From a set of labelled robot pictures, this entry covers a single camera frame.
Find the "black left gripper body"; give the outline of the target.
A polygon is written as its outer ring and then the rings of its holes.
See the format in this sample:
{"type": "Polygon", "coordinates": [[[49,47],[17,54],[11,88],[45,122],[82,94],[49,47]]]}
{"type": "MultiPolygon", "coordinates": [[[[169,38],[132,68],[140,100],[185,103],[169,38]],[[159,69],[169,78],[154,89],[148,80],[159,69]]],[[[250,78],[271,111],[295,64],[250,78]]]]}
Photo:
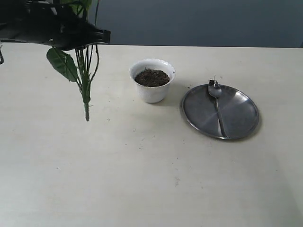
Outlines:
{"type": "Polygon", "coordinates": [[[78,17],[59,1],[1,1],[0,40],[34,43],[62,50],[71,47],[78,17]]]}

